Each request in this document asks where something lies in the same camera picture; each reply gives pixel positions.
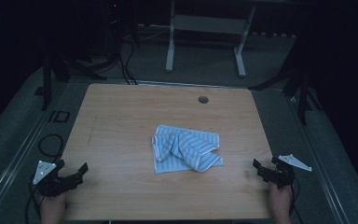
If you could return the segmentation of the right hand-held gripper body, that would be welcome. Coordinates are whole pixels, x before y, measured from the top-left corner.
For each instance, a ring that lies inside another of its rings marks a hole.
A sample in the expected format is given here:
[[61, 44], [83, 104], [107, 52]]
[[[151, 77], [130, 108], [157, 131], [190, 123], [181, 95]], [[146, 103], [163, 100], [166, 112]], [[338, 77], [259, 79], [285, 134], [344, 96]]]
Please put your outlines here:
[[263, 174], [261, 177], [265, 182], [275, 183], [279, 189], [284, 186], [291, 186], [294, 183], [296, 179], [294, 168], [312, 171], [310, 166], [297, 159], [293, 154], [280, 155], [277, 158], [281, 161], [281, 164], [279, 166], [274, 164], [276, 166], [274, 170], [262, 166]]

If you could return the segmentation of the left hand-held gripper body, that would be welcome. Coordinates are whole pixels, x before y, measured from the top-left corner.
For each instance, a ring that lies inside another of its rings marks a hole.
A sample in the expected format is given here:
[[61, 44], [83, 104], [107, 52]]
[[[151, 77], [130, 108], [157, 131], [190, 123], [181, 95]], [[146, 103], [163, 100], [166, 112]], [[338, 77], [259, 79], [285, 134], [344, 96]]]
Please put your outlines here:
[[79, 175], [78, 170], [67, 177], [59, 177], [55, 163], [39, 161], [36, 166], [32, 183], [37, 186], [43, 196], [55, 197], [68, 190], [76, 189], [83, 183], [83, 176]]

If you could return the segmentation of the blue striped towel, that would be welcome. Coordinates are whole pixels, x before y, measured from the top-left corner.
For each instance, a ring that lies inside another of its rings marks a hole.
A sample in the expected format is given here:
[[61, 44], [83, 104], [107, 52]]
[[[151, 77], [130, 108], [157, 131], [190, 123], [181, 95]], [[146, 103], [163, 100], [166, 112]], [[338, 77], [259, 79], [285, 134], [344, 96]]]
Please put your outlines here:
[[203, 173], [224, 164], [215, 153], [220, 148], [218, 133], [159, 125], [151, 143], [156, 174], [184, 170]]

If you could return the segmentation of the person's left hand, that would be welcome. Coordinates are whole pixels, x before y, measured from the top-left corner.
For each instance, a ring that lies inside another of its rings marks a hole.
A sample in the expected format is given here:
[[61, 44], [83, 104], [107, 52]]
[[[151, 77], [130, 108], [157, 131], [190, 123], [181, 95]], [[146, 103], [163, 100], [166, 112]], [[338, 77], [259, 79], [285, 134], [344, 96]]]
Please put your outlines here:
[[67, 193], [44, 197], [40, 202], [41, 224], [62, 224]]

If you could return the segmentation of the person's right hand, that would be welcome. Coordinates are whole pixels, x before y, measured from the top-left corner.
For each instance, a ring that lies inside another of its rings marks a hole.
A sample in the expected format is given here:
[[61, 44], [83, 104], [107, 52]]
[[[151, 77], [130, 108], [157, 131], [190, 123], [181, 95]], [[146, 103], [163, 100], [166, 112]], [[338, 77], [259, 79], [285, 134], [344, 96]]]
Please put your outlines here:
[[289, 211], [293, 199], [292, 190], [288, 186], [278, 188], [275, 183], [268, 183], [268, 202], [273, 220], [276, 224], [291, 224]]

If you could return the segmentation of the black metal stand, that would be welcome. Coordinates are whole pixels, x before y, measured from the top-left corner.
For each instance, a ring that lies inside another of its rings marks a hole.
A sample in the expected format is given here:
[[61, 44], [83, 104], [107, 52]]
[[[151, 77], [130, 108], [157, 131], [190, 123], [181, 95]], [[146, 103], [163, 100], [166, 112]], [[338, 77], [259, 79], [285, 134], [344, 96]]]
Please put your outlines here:
[[54, 72], [58, 80], [68, 81], [70, 75], [67, 67], [70, 66], [75, 68], [75, 70], [79, 71], [86, 77], [105, 79], [105, 77], [98, 75], [96, 70], [103, 69], [111, 63], [111, 60], [107, 60], [103, 63], [86, 66], [59, 51], [46, 53], [43, 58], [43, 86], [38, 87], [34, 93], [35, 95], [40, 95], [43, 97], [43, 105], [41, 110], [46, 111], [52, 99], [51, 72]]
[[309, 107], [310, 75], [314, 70], [317, 48], [315, 47], [315, 35], [309, 28], [304, 28], [296, 37], [296, 41], [285, 58], [278, 74], [249, 90], [262, 91], [265, 88], [287, 79], [282, 92], [285, 97], [294, 97], [297, 92], [297, 115], [303, 125], [306, 125], [306, 110]]

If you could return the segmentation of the dark equipment tower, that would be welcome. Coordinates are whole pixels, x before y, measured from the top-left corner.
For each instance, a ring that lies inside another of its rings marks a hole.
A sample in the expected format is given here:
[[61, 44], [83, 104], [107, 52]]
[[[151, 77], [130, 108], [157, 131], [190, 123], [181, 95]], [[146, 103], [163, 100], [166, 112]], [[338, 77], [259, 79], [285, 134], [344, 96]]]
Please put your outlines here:
[[103, 0], [103, 15], [106, 28], [105, 56], [108, 62], [114, 62], [120, 51], [121, 18], [117, 0]]

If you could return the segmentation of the white metal desk frame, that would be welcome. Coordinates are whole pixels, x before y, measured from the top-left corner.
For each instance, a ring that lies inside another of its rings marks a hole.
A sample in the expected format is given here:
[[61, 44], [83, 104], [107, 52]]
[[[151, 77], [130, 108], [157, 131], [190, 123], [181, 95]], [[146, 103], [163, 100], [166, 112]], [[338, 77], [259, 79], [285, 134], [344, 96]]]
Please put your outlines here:
[[239, 45], [233, 49], [233, 53], [235, 57], [238, 75], [239, 77], [245, 77], [246, 70], [242, 58], [242, 52], [253, 22], [255, 12], [256, 6], [250, 7], [249, 12], [247, 13], [247, 18], [244, 20], [184, 15], [177, 14], [175, 12], [175, 0], [171, 0], [169, 28], [170, 39], [166, 57], [165, 71], [171, 72], [173, 70], [175, 52], [174, 34], [176, 30], [180, 30], [227, 35], [240, 35], [241, 41]]

